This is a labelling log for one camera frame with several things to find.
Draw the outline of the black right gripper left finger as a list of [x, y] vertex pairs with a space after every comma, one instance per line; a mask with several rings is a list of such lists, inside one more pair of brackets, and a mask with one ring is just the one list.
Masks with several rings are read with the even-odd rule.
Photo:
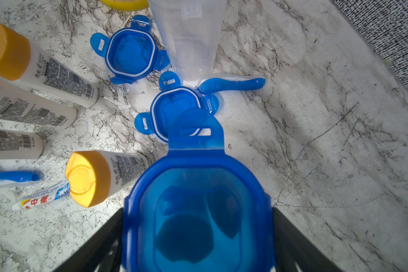
[[121, 267], [124, 210], [120, 208], [57, 272], [118, 272]]

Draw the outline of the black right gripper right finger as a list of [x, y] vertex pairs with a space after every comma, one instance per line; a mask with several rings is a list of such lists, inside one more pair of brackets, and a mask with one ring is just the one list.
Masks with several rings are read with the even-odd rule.
[[274, 254], [278, 272], [340, 272], [276, 207], [273, 208]]

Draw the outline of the toothpaste tube horizontal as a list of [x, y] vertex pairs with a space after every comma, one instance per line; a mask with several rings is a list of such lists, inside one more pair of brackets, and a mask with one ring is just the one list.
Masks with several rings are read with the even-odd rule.
[[11, 208], [12, 211], [29, 210], [67, 197], [69, 194], [70, 185], [65, 181], [30, 196], [23, 197], [20, 201], [13, 204]]

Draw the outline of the blue toothbrush back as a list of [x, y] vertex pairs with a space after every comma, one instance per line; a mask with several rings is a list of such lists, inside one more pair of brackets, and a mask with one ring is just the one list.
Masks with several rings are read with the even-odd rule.
[[195, 90], [200, 94], [208, 95], [221, 91], [254, 91], [263, 88], [266, 84], [265, 78], [247, 79], [224, 79], [210, 78], [199, 83]]

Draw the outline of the clear cup back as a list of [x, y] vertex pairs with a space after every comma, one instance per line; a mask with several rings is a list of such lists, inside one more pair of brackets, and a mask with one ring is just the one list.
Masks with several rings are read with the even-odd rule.
[[148, 3], [171, 65], [180, 79], [196, 81], [210, 75], [227, 2], [160, 0]]

